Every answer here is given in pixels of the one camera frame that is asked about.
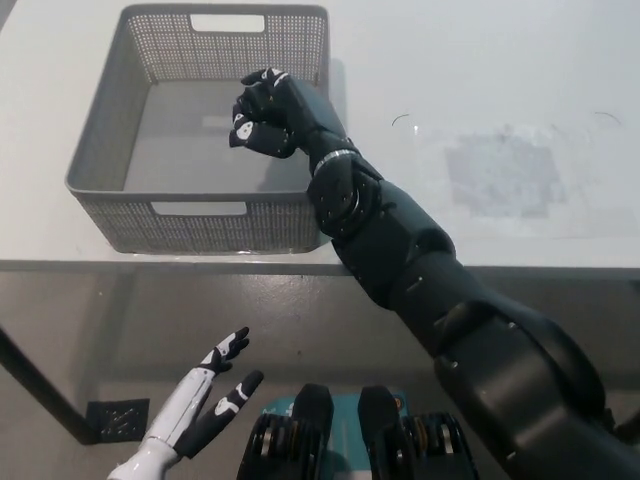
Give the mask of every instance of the white table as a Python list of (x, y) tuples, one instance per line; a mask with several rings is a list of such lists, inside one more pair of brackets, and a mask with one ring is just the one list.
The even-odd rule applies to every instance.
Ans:
[[(640, 276), (640, 3), (309, 3), (329, 11), (350, 135), (463, 263)], [(342, 273), (330, 245), (206, 257), (109, 246), (63, 179), (128, 4), (19, 0), (0, 33), (0, 268)]]

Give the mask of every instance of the robotic arm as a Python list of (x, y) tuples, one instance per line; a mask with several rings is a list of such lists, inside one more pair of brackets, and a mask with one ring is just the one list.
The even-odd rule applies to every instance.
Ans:
[(596, 370), (557, 324), (471, 275), (447, 233), (364, 160), (311, 85), (276, 69), (243, 83), (230, 145), (309, 155), (321, 230), (369, 297), (433, 357), (440, 383), (511, 478), (640, 478), (640, 457), (605, 428)]
[(220, 342), (182, 379), (145, 434), (135, 455), (119, 465), (109, 480), (163, 480), (182, 457), (193, 458), (234, 419), (264, 378), (253, 371), (202, 415), (214, 378), (231, 369), (229, 360), (249, 345), (248, 328)]

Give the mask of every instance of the robot finger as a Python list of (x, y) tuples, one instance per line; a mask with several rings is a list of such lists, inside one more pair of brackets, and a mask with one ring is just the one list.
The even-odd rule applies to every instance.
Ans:
[(222, 355), (222, 360), (236, 357), (238, 353), (240, 353), (240, 350), (249, 344), (247, 335), (249, 335), (249, 327), (244, 327), (221, 341), (216, 346), (216, 349), (218, 349), (220, 355)]
[(295, 143), (286, 130), (240, 116), (236, 116), (234, 129), (229, 132), (229, 146), (246, 147), (278, 158), (290, 157), (296, 150)]
[(211, 370), (215, 375), (227, 372), (231, 369), (231, 363), (227, 360), (235, 358), (249, 345), (249, 328), (244, 327), (232, 333), (220, 342), (198, 365), (200, 368)]
[(176, 442), (174, 450), (179, 455), (195, 457), (231, 423), (263, 379), (262, 372), (258, 370), (251, 372), (236, 388), (221, 398), (214, 408), (184, 432)]
[(283, 72), (282, 70), (278, 70), (277, 68), (265, 68), (263, 70), (258, 70), (257, 72), (250, 73), (242, 80), (243, 85), (254, 85), (256, 83), (267, 83), (274, 87), (277, 87), (278, 84), (289, 74), (287, 72)]
[(254, 122), (266, 122), (277, 127), (286, 125), (286, 113), (282, 105), (274, 101), (272, 87), (266, 83), (257, 83), (246, 87), (236, 99), (233, 107), (233, 119), (239, 113)]

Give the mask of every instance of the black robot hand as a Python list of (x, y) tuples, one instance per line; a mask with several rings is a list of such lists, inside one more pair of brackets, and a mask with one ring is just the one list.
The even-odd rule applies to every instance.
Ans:
[(308, 82), (268, 68), (242, 79), (245, 85), (233, 107), (231, 147), (246, 147), (286, 158), (302, 149), (311, 169), (327, 154), (355, 147), (347, 138), (333, 106)]

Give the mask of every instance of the gray plastic basket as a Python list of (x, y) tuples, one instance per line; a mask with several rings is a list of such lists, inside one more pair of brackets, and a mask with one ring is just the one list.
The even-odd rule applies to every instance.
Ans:
[[(225, 21), (218, 22), (225, 31), (196, 30), (203, 18), (259, 26), (229, 32)], [(116, 250), (290, 252), (318, 245), (306, 157), (272, 159), (227, 142), (243, 88), (238, 80), (249, 72), (275, 66), (327, 94), (328, 28), (326, 11), (314, 6), (123, 11), (67, 175), (69, 190)]]

